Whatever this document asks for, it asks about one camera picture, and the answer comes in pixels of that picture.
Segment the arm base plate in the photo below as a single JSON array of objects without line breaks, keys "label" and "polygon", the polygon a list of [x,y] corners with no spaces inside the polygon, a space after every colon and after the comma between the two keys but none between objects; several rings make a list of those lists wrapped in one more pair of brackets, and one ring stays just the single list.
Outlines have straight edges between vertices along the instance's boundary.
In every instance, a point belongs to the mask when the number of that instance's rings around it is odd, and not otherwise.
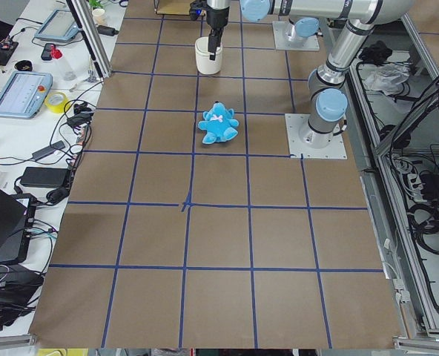
[{"label": "arm base plate", "polygon": [[289,156],[295,159],[347,159],[340,125],[331,133],[317,133],[308,126],[309,114],[287,113]]},{"label": "arm base plate", "polygon": [[318,51],[320,49],[316,33],[318,20],[304,18],[291,22],[273,22],[274,45],[276,50]]}]

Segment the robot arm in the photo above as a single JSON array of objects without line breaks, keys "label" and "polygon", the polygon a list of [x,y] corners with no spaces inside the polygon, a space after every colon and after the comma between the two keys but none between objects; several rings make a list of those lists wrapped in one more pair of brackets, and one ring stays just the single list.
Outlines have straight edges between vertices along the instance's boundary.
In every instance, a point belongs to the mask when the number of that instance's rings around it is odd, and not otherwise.
[{"label": "robot arm", "polygon": [[314,36],[319,29],[319,20],[312,17],[301,18],[289,24],[288,38],[292,42]]},{"label": "robot arm", "polygon": [[240,2],[242,16],[250,22],[271,14],[346,20],[326,62],[308,78],[311,113],[299,129],[299,138],[307,146],[321,149],[329,145],[334,128],[348,106],[348,99],[340,90],[345,74],[374,26],[399,19],[413,4],[413,1],[392,0]]}]

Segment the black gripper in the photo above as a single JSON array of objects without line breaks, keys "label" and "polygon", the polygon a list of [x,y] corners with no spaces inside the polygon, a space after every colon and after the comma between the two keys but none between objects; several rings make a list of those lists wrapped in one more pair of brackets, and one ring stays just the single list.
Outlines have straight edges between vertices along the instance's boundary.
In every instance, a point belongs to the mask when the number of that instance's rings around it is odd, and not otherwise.
[{"label": "black gripper", "polygon": [[206,9],[206,21],[212,28],[208,35],[209,59],[214,61],[217,57],[217,49],[221,46],[222,29],[228,24],[228,8]]}]

